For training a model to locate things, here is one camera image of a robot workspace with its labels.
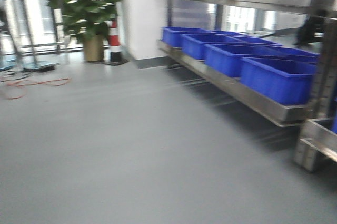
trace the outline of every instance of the green leaves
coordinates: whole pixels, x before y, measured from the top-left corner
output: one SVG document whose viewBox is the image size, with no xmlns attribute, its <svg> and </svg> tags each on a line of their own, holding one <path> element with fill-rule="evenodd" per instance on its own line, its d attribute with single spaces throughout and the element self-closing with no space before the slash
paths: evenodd
<svg viewBox="0 0 337 224">
<path fill-rule="evenodd" d="M 105 21 L 117 14 L 116 2 L 121 0 L 62 0 L 63 28 L 66 35 L 78 42 L 96 34 L 108 37 Z M 58 8 L 57 0 L 49 0 L 49 6 Z"/>
</svg>

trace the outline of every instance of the wall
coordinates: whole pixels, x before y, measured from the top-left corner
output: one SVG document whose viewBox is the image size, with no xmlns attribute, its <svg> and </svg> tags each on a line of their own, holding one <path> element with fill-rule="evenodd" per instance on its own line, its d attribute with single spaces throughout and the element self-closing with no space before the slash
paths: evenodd
<svg viewBox="0 0 337 224">
<path fill-rule="evenodd" d="M 277 12 L 276 14 L 276 30 L 291 30 L 299 28 L 305 21 L 305 15 Z"/>
<path fill-rule="evenodd" d="M 123 0 L 125 45 L 136 60 L 164 56 L 156 46 L 166 23 L 165 0 Z"/>
<path fill-rule="evenodd" d="M 165 56 L 156 40 L 166 25 L 166 0 L 123 0 L 122 19 L 125 46 L 136 60 Z M 173 25 L 207 28 L 209 20 L 207 4 L 174 0 Z"/>
</svg>

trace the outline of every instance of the traffic cone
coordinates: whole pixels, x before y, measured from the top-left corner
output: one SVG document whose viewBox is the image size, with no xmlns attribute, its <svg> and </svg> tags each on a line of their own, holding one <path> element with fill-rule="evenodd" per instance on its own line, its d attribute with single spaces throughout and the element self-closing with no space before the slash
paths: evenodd
<svg viewBox="0 0 337 224">
<path fill-rule="evenodd" d="M 106 22 L 109 27 L 109 45 L 110 45 L 110 61 L 105 62 L 105 64 L 118 66 L 128 62 L 127 59 L 123 58 L 121 44 L 118 39 L 118 27 L 117 20 L 114 18 L 112 21 Z"/>
</svg>

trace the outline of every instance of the red cable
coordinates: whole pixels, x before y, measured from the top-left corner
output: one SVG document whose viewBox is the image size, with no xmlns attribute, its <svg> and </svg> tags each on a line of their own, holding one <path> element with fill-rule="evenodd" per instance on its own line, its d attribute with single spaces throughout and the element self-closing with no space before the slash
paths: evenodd
<svg viewBox="0 0 337 224">
<path fill-rule="evenodd" d="M 20 96 L 8 96 L 6 93 L 3 92 L 3 95 L 6 97 L 6 99 L 9 99 L 9 100 L 20 99 L 28 93 L 27 89 L 24 88 L 24 86 L 33 86 L 33 85 L 38 85 L 38 84 L 46 84 L 46 85 L 50 85 L 50 86 L 61 86 L 61 85 L 65 85 L 65 84 L 69 83 L 70 81 L 71 81 L 70 78 L 62 78 L 62 79 L 55 79 L 55 80 L 49 80 L 49 81 L 43 81 L 43 82 L 34 82 L 32 80 L 29 80 L 29 79 L 15 81 L 15 82 L 8 82 L 6 84 L 7 86 L 22 89 L 24 91 L 24 93 Z"/>
</svg>

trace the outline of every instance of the blue plastic crate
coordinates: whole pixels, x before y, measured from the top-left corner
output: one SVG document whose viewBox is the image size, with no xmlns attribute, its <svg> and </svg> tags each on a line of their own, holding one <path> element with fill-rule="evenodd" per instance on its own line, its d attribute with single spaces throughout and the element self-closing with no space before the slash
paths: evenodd
<svg viewBox="0 0 337 224">
<path fill-rule="evenodd" d="M 335 116 L 335 119 L 333 120 L 331 131 L 334 133 L 337 133 L 337 115 Z"/>
<path fill-rule="evenodd" d="M 319 59 L 319 55 L 315 53 L 310 53 L 297 48 L 288 47 L 268 47 L 273 51 L 279 52 L 280 55 L 287 55 L 287 60 L 293 60 L 298 62 L 306 62 L 316 64 Z"/>
<path fill-rule="evenodd" d="M 205 64 L 229 76 L 240 77 L 243 57 L 283 59 L 282 55 L 273 55 L 263 46 L 249 45 L 205 45 Z"/>
<path fill-rule="evenodd" d="M 237 38 L 238 40 L 242 40 L 244 42 L 253 44 L 253 45 L 262 45 L 262 46 L 282 46 L 280 43 L 272 42 L 272 41 L 267 41 L 262 38 L 256 38 L 256 37 L 250 37 L 250 36 L 233 36 Z"/>
<path fill-rule="evenodd" d="M 189 27 L 163 27 L 163 42 L 172 47 L 182 47 L 183 34 L 203 34 L 212 33 L 201 28 L 189 28 Z"/>
<path fill-rule="evenodd" d="M 226 36 L 248 36 L 248 37 L 250 37 L 249 35 L 246 35 L 246 34 L 243 34 L 243 33 L 237 33 L 237 32 L 218 31 L 218 30 L 214 30 L 213 32 L 216 33 L 216 34 L 222 34 L 222 35 L 226 35 Z"/>
<path fill-rule="evenodd" d="M 243 58 L 240 82 L 283 105 L 306 104 L 316 67 L 287 60 Z"/>
<path fill-rule="evenodd" d="M 205 59 L 205 44 L 240 45 L 245 44 L 235 38 L 224 35 L 188 35 L 183 37 L 183 52 L 197 60 Z"/>
</svg>

